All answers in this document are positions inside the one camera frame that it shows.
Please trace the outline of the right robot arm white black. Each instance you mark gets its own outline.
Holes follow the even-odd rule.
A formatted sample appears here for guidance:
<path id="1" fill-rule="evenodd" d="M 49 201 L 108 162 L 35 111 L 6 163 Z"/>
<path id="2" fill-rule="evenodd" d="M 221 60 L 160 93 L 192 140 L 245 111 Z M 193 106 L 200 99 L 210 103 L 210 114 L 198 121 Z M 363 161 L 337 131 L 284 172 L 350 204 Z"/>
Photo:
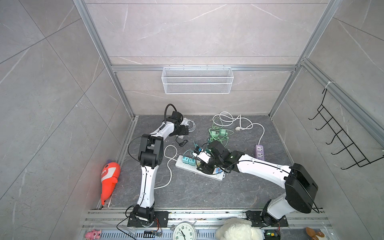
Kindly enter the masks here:
<path id="1" fill-rule="evenodd" d="M 229 151 L 220 142 L 213 141 L 206 149 L 196 147 L 193 152 L 198 161 L 198 171 L 215 175 L 222 173 L 243 173 L 272 182 L 285 190 L 274 200 L 269 200 L 260 214 L 261 221 L 269 226 L 278 223 L 285 215 L 298 211 L 309 214 L 318 212 L 315 197 L 318 185 L 304 166 L 284 166 L 256 159 L 240 151 Z"/>

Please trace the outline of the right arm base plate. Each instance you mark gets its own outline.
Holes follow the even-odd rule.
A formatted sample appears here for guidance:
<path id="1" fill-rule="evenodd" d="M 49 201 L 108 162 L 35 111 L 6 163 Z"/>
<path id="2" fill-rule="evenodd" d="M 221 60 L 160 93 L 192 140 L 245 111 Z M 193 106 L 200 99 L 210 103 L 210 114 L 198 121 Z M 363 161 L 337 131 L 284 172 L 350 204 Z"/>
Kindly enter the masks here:
<path id="1" fill-rule="evenodd" d="M 252 227 L 266 228 L 266 227 L 288 227 L 286 216 L 280 219 L 274 219 L 267 212 L 263 211 L 246 211 L 246 220 L 251 221 Z"/>

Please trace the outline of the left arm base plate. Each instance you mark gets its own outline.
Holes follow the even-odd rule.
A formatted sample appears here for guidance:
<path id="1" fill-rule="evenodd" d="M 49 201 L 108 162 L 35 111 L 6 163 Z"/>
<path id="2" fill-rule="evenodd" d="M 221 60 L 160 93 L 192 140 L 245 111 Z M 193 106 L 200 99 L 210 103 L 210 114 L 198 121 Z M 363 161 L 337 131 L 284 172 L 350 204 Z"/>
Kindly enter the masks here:
<path id="1" fill-rule="evenodd" d="M 158 227 L 165 228 L 168 225 L 170 212 L 155 211 L 154 207 L 142 208 L 136 205 L 128 216 L 128 227 Z"/>

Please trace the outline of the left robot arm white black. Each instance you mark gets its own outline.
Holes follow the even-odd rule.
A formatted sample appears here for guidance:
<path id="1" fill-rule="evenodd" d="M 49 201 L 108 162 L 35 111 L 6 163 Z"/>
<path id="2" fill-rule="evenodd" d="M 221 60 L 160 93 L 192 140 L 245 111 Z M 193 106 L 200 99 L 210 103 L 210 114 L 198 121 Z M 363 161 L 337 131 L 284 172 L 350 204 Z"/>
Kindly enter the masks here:
<path id="1" fill-rule="evenodd" d="M 151 210 L 155 203 L 155 180 L 159 165 L 164 157 L 164 140 L 172 136 L 189 134 L 189 122 L 177 111 L 173 104 L 168 104 L 161 125 L 150 134 L 143 134 L 139 146 L 137 161 L 142 169 L 141 192 L 138 210 Z"/>

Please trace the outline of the white charger with black cable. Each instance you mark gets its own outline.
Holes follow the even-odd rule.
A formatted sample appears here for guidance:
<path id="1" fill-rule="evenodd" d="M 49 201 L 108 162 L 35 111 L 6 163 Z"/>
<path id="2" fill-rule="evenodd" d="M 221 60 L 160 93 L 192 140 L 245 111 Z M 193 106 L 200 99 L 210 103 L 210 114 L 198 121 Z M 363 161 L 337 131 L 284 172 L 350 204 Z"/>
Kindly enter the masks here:
<path id="1" fill-rule="evenodd" d="M 176 139 L 175 139 L 177 145 L 179 147 L 184 147 L 187 143 L 188 143 L 188 140 L 184 139 L 184 136 L 176 136 Z"/>

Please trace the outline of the purple small power strip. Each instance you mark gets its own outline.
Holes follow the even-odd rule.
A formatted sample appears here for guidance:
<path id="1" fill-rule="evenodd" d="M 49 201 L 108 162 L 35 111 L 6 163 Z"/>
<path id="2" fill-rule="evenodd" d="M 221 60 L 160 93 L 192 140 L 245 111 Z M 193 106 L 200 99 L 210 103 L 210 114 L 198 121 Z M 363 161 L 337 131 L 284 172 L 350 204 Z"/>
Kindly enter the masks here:
<path id="1" fill-rule="evenodd" d="M 264 147 L 262 145 L 255 146 L 255 157 L 261 161 L 265 160 Z"/>

